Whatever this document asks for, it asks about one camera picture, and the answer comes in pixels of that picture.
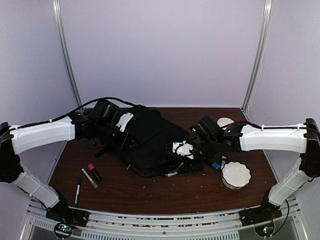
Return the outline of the black student bag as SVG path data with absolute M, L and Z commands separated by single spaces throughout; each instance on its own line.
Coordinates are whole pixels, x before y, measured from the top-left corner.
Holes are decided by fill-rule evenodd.
M 134 117 L 125 131 L 120 132 L 116 124 L 127 112 Z M 189 159 L 172 152 L 174 142 L 187 141 L 189 136 L 184 128 L 163 118 L 159 111 L 142 105 L 121 108 L 112 121 L 96 125 L 96 137 L 144 178 L 202 172 L 204 164 L 200 159 Z

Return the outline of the white marker teal label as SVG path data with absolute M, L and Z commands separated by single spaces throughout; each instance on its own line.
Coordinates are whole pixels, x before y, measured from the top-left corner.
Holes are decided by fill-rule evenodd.
M 221 157 L 221 165 L 220 165 L 220 169 L 221 169 L 221 170 L 222 170 L 223 167 L 225 166 L 226 161 L 227 161 L 227 158 L 226 158 L 225 156 L 222 156 L 222 157 Z

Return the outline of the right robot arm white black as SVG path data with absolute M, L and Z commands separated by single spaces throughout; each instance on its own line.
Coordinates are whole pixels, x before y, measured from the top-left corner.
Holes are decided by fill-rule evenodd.
M 190 126 L 190 130 L 200 141 L 194 152 L 205 158 L 257 150 L 299 154 L 292 169 L 264 194 L 258 207 L 260 213 L 277 211 L 307 181 L 320 176 L 320 129 L 312 118 L 294 125 L 265 126 L 238 121 L 219 126 L 204 115 Z

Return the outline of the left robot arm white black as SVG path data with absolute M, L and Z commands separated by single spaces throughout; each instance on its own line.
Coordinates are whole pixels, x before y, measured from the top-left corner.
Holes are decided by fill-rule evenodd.
M 89 114 L 84 114 L 80 107 L 59 117 L 23 125 L 0 124 L 0 180 L 12 184 L 36 198 L 48 211 L 62 216 L 68 212 L 64 197 L 53 187 L 42 182 L 37 176 L 25 169 L 20 154 L 38 147 L 58 142 L 78 139 L 95 139 L 102 132 L 98 130 L 102 119 L 110 117 L 108 107 L 117 101 L 128 106 L 133 103 L 116 97 L 101 97 L 86 102 L 94 103 Z

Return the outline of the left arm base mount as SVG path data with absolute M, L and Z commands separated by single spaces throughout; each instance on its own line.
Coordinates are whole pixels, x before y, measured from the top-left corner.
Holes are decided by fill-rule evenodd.
M 79 232 L 80 227 L 86 227 L 90 213 L 85 210 L 67 208 L 63 210 L 48 209 L 45 217 L 56 221 L 53 233 L 59 239 L 69 238 L 72 234 Z

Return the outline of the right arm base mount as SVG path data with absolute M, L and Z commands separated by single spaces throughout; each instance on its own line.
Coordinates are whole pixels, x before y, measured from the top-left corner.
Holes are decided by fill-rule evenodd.
M 239 212 L 242 226 L 253 225 L 255 233 L 262 238 L 269 238 L 276 232 L 275 219 L 280 218 L 282 212 L 279 209 L 266 210 L 259 207 L 246 207 Z

